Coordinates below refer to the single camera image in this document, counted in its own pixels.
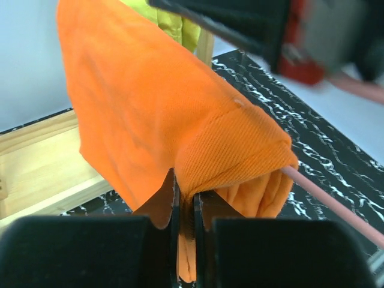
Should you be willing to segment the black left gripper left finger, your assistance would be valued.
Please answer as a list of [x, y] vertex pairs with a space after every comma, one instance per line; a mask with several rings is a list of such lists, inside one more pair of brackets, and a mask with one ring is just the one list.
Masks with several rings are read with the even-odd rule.
[[148, 220], [140, 264], [140, 287], [178, 287], [178, 233], [180, 192], [173, 169], [160, 189], [135, 216]]

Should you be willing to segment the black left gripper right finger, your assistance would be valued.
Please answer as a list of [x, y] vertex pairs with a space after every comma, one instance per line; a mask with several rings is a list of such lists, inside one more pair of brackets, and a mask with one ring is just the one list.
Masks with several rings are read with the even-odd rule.
[[218, 235], [214, 232], [214, 221], [239, 217], [240, 213], [214, 191], [194, 195], [197, 287], [217, 287], [219, 249], [216, 243]]

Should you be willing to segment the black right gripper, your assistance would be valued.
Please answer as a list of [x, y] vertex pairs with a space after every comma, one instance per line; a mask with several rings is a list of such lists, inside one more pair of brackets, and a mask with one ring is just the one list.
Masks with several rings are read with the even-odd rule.
[[313, 86], [352, 64], [363, 80], [383, 83], [382, 1], [160, 0], [150, 5], [190, 19], [297, 82]]

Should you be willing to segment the orange trousers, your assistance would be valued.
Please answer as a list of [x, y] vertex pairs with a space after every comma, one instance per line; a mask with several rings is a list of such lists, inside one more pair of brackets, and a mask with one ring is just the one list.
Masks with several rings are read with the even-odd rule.
[[137, 210], [170, 169], [181, 191], [179, 276], [196, 280], [193, 196], [276, 217], [298, 166], [290, 136], [156, 24], [121, 1], [59, 1], [58, 35], [84, 159]]

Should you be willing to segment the pink wire hanger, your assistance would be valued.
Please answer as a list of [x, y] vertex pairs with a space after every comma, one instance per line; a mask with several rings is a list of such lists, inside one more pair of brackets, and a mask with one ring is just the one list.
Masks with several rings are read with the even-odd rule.
[[337, 214], [344, 221], [348, 222], [359, 233], [364, 235], [368, 240], [374, 243], [379, 248], [383, 249], [383, 234], [362, 218], [355, 215], [351, 210], [347, 209], [339, 201], [330, 196], [323, 189], [318, 187], [311, 180], [299, 173], [291, 166], [286, 166], [280, 169], [285, 175], [290, 177], [295, 183], [299, 184], [306, 192], [317, 198], [320, 202], [326, 205], [330, 210]]

